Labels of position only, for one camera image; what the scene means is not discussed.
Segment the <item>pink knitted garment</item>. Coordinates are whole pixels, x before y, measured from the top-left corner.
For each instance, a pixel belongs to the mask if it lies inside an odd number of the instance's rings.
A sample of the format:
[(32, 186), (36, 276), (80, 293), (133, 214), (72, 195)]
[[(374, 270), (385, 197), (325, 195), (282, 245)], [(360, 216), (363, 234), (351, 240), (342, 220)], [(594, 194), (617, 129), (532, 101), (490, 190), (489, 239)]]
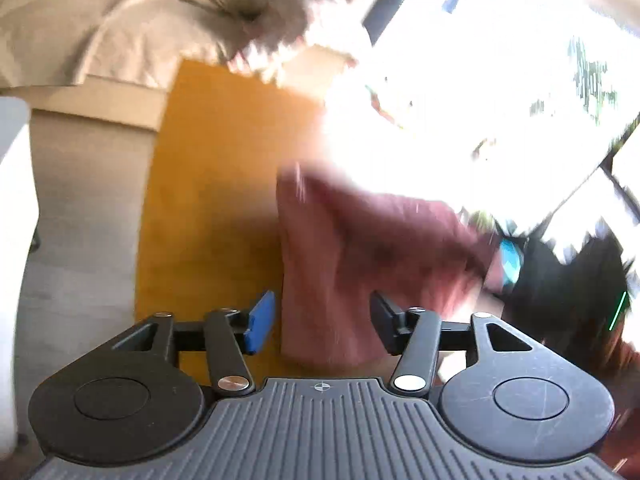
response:
[(480, 286), (502, 287), (498, 240), (442, 202), (375, 194), (302, 165), (280, 170), (281, 352), (317, 370), (381, 361), (377, 290), (450, 318)]

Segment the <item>blue plastic basin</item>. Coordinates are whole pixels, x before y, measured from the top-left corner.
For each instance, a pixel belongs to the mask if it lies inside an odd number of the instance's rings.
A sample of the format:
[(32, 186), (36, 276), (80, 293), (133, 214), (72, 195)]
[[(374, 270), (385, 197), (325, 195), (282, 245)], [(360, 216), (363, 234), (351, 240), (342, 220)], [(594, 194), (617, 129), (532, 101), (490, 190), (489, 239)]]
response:
[(524, 252), (517, 240), (503, 238), (500, 242), (502, 284), (504, 287), (515, 285), (520, 277)]

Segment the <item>floral pink blanket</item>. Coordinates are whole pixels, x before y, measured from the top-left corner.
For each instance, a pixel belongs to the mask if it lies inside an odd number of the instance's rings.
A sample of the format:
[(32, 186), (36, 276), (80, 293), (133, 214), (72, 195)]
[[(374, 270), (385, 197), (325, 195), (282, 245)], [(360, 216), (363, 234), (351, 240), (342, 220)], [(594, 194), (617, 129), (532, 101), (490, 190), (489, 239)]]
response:
[(230, 58), (233, 73), (271, 82), (284, 64), (312, 47), (361, 60), (371, 40), (347, 0), (267, 0), (247, 27), (247, 44)]

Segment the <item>beige sofa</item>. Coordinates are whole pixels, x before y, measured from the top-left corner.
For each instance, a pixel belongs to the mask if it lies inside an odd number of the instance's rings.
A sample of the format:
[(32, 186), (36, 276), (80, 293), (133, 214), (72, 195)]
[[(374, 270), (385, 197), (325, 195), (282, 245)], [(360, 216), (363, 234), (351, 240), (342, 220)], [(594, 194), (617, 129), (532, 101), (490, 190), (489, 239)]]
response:
[(1, 93), (156, 128), (185, 58), (224, 65), (269, 0), (1, 0)]

